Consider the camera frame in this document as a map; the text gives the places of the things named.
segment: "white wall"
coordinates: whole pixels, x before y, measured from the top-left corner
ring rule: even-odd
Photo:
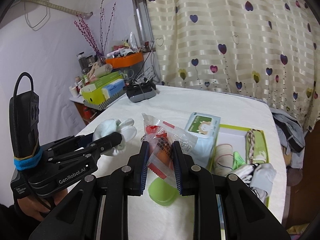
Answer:
[[[90,12],[87,21],[99,40],[101,0],[50,0],[67,8]],[[112,6],[116,2],[114,23],[109,39],[121,40],[131,31],[137,35],[132,0],[105,0],[106,26],[108,28]],[[45,15],[45,7],[26,3],[28,19],[32,25]],[[76,17],[50,9],[50,18],[38,31],[30,29],[24,17],[23,3],[9,9],[0,24],[0,203],[11,204],[10,179],[14,169],[10,141],[8,106],[15,82],[20,73],[29,72],[34,79],[35,92],[40,97],[39,140],[45,144],[68,135],[75,135],[84,128],[74,104],[68,100],[68,87],[80,74],[76,54],[93,50],[74,26]],[[19,92],[30,89],[28,79],[21,82]]]

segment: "metal screw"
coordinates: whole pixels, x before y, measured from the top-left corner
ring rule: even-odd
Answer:
[[[238,179],[238,176],[235,175],[235,174],[230,174],[230,175],[228,176],[228,178],[229,178],[230,180],[232,180],[232,181],[236,181],[236,180]]]
[[[129,172],[129,171],[131,171],[131,167],[130,167],[130,166],[123,166],[122,169],[121,169],[121,171],[123,171],[123,172]]]
[[[93,181],[93,179],[94,179],[94,176],[92,176],[92,175],[87,175],[87,176],[84,177],[84,180],[85,180],[86,182]]]
[[[200,170],[201,170],[201,167],[198,166],[198,165],[193,165],[193,166],[191,167],[191,169],[192,169],[193,171],[200,171]]]

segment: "orange tray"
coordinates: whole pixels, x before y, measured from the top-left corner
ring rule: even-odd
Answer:
[[[138,52],[126,57],[109,58],[106,59],[106,63],[112,65],[113,68],[130,67],[134,64],[143,61],[142,52]]]

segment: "black cable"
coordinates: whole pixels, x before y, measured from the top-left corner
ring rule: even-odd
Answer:
[[[23,171],[19,171],[21,177],[23,178],[28,190],[30,191],[30,193],[36,198],[37,201],[39,201],[39,203],[41,203],[44,207],[46,207],[47,209],[49,209],[50,211],[54,208],[54,207],[50,207],[49,205],[47,205],[38,195],[37,193],[34,192],[34,190],[31,188],[31,186],[29,185],[29,182],[24,174]]]
[[[151,54],[151,52],[152,52],[152,49],[153,49],[153,45],[154,45],[154,44],[155,44],[155,42],[152,43],[151,50],[150,50],[150,52],[149,52],[149,54],[148,54],[148,57],[150,56],[150,54]],[[140,71],[143,69],[143,66],[144,66],[144,64],[146,63],[148,57],[146,58],[146,60],[144,61],[143,65],[142,65],[142,67],[141,67],[141,69],[140,69],[139,72],[136,74],[136,76],[134,77],[134,79],[132,79],[132,81],[136,81],[136,77],[139,75]]]
[[[16,148],[16,154],[17,154],[17,158],[20,158],[20,153],[19,153],[19,147],[18,147],[18,135],[17,135],[17,114],[16,114],[16,105],[15,105],[15,99],[17,97],[17,93],[18,93],[18,87],[19,87],[19,83],[21,81],[21,79],[26,76],[30,79],[30,83],[31,83],[31,91],[33,91],[33,79],[31,77],[31,75],[27,72],[23,72],[21,73],[21,75],[18,77],[18,80],[16,82],[16,85],[14,86],[14,90],[13,90],[13,97],[12,97],[12,115],[13,115],[13,133],[14,133],[14,138],[15,138],[15,148]]]

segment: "window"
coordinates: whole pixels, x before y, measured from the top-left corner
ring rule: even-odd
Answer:
[[[143,46],[146,41],[150,42],[154,40],[147,9],[147,0],[132,0],[132,2],[139,40]]]

